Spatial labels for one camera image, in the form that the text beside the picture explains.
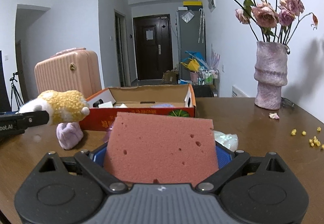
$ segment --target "red box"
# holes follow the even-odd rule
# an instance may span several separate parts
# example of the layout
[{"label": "red box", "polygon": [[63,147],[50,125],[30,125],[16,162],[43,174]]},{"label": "red box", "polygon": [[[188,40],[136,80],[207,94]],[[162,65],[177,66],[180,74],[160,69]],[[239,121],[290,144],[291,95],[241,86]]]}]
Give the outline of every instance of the red box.
[{"label": "red box", "polygon": [[[93,108],[94,103],[112,102],[114,108]],[[83,130],[106,131],[117,112],[195,117],[196,99],[191,84],[106,88],[87,98],[90,114],[80,122]],[[115,108],[121,104],[127,108]],[[153,108],[160,104],[174,107]]]}]

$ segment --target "gray refrigerator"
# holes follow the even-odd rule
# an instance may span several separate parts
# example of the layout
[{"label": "gray refrigerator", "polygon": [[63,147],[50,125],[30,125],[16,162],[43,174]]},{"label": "gray refrigerator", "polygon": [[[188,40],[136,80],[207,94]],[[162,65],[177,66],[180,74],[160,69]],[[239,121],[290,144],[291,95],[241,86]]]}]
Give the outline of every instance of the gray refrigerator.
[{"label": "gray refrigerator", "polygon": [[204,40],[202,36],[199,39],[199,28],[200,28],[200,11],[192,11],[195,15],[188,23],[186,23],[182,16],[186,14],[187,11],[177,11],[177,33],[178,33],[178,53],[179,53],[179,76],[182,80],[190,80],[189,71],[180,64],[184,59],[189,57],[189,54],[185,51],[195,51],[200,52],[203,59],[206,61],[206,39]]}]

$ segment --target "suitcase handle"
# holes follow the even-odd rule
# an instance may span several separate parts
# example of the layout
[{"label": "suitcase handle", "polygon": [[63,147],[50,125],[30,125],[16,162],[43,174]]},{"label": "suitcase handle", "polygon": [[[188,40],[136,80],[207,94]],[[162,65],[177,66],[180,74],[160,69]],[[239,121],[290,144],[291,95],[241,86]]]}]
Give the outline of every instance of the suitcase handle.
[{"label": "suitcase handle", "polygon": [[77,50],[86,50],[86,48],[72,48],[72,49],[62,50],[62,51],[56,53],[55,55],[51,56],[51,58],[59,56],[59,55],[63,55],[63,54],[69,53],[69,52],[77,51]]}]

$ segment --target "pink textured vase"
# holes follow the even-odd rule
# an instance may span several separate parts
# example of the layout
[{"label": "pink textured vase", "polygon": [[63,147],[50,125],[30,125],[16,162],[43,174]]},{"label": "pink textured vase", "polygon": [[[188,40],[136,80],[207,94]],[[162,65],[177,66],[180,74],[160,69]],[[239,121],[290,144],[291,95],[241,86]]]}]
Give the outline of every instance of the pink textured vase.
[{"label": "pink textured vase", "polygon": [[257,63],[254,78],[258,83],[255,104],[268,110],[278,110],[281,87],[287,85],[286,46],[276,42],[257,42]]}]

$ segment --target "brown tabletop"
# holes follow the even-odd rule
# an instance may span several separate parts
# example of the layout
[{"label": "brown tabletop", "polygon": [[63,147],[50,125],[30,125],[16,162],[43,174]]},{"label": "brown tabletop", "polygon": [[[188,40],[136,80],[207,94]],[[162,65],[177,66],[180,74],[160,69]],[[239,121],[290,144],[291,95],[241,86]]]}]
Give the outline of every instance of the brown tabletop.
[{"label": "brown tabletop", "polygon": [[[303,224],[324,223],[321,201],[324,197],[324,151],[311,148],[309,138],[314,135],[324,143],[324,125],[315,117],[296,107],[278,111],[280,120],[268,117],[269,111],[254,106],[252,98],[197,98],[199,118],[213,119],[214,129],[237,134],[239,149],[252,156],[264,156],[276,151],[299,178],[310,197]],[[316,129],[323,128],[322,133]],[[290,132],[297,129],[297,135]],[[55,128],[41,138],[26,135],[0,142],[0,209],[12,224],[21,223],[14,209],[14,196],[19,186],[48,151],[60,156],[72,156],[80,149],[93,150],[102,144],[104,132],[87,132],[85,138],[71,151],[58,144]]]}]

